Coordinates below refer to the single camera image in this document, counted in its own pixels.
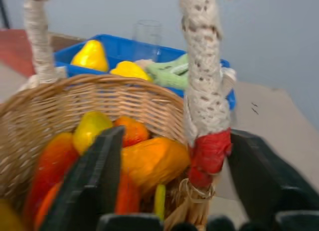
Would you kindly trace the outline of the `orange pepper in basket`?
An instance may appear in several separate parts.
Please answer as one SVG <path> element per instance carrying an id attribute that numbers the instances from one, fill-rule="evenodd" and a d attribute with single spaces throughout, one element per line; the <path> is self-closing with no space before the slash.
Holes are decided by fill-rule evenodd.
<path id="1" fill-rule="evenodd" d="M 122 149 L 122 168 L 146 195 L 158 184 L 167 184 L 190 165 L 185 145 L 156 137 Z"/>

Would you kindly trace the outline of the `red-orange fruit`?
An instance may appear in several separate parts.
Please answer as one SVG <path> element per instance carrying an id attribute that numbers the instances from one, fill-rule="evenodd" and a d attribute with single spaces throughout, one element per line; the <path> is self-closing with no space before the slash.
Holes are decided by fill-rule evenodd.
<path id="1" fill-rule="evenodd" d="M 69 132 L 56 135 L 42 150 L 23 208 L 23 220 L 32 231 L 37 231 L 45 215 L 40 207 L 48 192 L 63 181 L 78 158 L 79 154 L 73 146 L 73 134 Z"/>

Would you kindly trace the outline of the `yellow pear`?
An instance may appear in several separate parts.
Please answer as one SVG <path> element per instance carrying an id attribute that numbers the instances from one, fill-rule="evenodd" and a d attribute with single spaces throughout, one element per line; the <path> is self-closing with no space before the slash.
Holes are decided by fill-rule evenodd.
<path id="1" fill-rule="evenodd" d="M 109 69 L 105 50 L 98 40 L 87 41 L 73 57 L 71 65 L 106 72 Z"/>

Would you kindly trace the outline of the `blue plastic crate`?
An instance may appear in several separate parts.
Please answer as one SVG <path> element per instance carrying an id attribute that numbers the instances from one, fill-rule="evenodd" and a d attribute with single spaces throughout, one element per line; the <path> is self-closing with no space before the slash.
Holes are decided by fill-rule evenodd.
<path id="1" fill-rule="evenodd" d="M 92 39 L 100 41 L 104 46 L 104 49 L 106 51 L 106 58 L 108 60 L 110 69 L 115 68 L 119 62 L 124 60 L 130 60 L 132 58 L 134 42 L 130 39 L 112 36 L 108 34 L 99 34 L 92 37 Z M 83 41 L 79 44 L 75 44 L 73 46 L 55 52 L 55 66 L 65 66 L 67 68 L 69 77 L 80 74 L 103 74 L 103 72 L 97 70 L 71 65 L 71 60 L 82 49 L 85 43 L 86 42 Z M 185 54 L 185 51 L 183 50 L 160 46 L 158 61 L 168 62 L 180 57 L 183 54 Z"/>

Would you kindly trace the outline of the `small yellow banana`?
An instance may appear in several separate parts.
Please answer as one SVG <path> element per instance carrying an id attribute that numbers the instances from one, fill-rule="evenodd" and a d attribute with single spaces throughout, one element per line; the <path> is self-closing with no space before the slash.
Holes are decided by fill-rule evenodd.
<path id="1" fill-rule="evenodd" d="M 166 187 L 163 184 L 157 185 L 154 196 L 154 214 L 161 220 L 164 220 Z"/>

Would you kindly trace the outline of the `green knitted toy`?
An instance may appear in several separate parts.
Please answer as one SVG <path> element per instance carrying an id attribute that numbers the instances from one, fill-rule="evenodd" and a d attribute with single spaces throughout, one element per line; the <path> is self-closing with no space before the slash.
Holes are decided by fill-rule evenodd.
<path id="1" fill-rule="evenodd" d="M 187 53 L 169 62 L 154 62 L 151 59 L 140 59 L 134 62 L 162 87 L 184 90 L 188 84 Z"/>

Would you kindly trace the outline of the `wicker basket with crochet handle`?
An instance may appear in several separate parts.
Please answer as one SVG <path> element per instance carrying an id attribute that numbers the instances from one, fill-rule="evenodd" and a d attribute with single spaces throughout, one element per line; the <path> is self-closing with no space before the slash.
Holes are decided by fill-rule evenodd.
<path id="1" fill-rule="evenodd" d="M 116 119 L 127 116 L 146 126 L 148 140 L 166 137 L 185 145 L 190 165 L 163 184 L 163 221 L 154 214 L 156 186 L 146 195 L 140 192 L 137 214 L 104 214 L 96 231 L 216 231 L 207 220 L 209 202 L 232 146 L 216 0 L 179 0 L 188 55 L 183 98 L 139 78 L 89 74 L 66 78 L 53 65 L 46 1 L 24 0 L 25 28 L 37 75 L 0 105 L 0 199 L 10 203 L 25 231 L 32 231 L 23 220 L 23 208 L 42 150 L 56 135 L 74 134 L 86 112 L 99 111 L 111 119 L 113 127 Z M 43 201 L 40 210 L 45 215 L 40 226 L 63 181 Z"/>

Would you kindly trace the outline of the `yellow-green pear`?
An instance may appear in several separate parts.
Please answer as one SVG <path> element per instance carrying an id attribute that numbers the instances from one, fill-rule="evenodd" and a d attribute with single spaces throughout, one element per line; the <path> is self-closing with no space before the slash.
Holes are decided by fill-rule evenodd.
<path id="1" fill-rule="evenodd" d="M 82 156 L 86 150 L 93 144 L 96 136 L 102 131 L 112 128 L 111 119 L 99 111 L 86 112 L 73 134 L 73 145 Z"/>

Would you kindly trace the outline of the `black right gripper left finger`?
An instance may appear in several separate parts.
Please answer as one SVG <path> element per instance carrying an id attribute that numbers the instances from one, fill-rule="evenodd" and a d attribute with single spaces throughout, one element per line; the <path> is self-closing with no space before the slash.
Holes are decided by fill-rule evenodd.
<path id="1" fill-rule="evenodd" d="M 102 131 L 66 175 L 39 231 L 96 231 L 115 211 L 124 127 Z"/>

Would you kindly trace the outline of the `yellow lemon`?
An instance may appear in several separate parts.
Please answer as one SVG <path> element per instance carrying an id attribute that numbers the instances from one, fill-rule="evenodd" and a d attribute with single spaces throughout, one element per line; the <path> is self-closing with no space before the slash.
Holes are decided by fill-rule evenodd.
<path id="1" fill-rule="evenodd" d="M 117 66 L 110 71 L 113 75 L 139 78 L 149 82 L 152 82 L 152 78 L 137 64 L 131 61 L 122 61 L 117 64 Z"/>

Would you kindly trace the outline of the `yellow fruit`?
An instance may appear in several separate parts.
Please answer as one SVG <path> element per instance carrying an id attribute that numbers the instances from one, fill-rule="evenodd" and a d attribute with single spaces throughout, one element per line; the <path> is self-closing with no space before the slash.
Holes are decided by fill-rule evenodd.
<path id="1" fill-rule="evenodd" d="M 7 200 L 0 199 L 0 231 L 25 231 L 19 215 Z"/>

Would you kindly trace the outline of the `orange-red carrot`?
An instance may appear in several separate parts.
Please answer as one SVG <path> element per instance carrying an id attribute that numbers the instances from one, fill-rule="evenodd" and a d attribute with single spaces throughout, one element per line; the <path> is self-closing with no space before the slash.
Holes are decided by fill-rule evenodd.
<path id="1" fill-rule="evenodd" d="M 115 214 L 137 214 L 140 211 L 140 190 L 128 173 L 121 171 Z"/>

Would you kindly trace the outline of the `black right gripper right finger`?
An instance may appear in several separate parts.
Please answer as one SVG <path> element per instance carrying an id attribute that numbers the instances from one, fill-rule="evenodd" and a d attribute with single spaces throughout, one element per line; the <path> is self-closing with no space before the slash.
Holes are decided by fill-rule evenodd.
<path id="1" fill-rule="evenodd" d="M 231 177 L 250 221 L 267 230 L 319 230 L 319 193 L 259 136 L 232 130 Z"/>

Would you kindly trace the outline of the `small orange fruit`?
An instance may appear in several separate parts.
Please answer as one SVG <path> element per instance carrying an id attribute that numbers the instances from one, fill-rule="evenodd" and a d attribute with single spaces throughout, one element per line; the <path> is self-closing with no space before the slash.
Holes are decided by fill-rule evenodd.
<path id="1" fill-rule="evenodd" d="M 129 147 L 145 141 L 149 138 L 149 131 L 146 126 L 127 116 L 121 116 L 114 121 L 115 126 L 124 126 L 123 147 Z"/>

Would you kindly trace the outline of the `clear glass cup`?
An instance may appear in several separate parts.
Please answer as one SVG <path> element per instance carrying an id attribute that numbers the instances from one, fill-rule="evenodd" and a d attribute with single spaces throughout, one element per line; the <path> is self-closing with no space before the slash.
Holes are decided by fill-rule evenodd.
<path id="1" fill-rule="evenodd" d="M 134 24 L 132 61 L 141 59 L 157 62 L 160 54 L 162 24 L 142 19 Z"/>

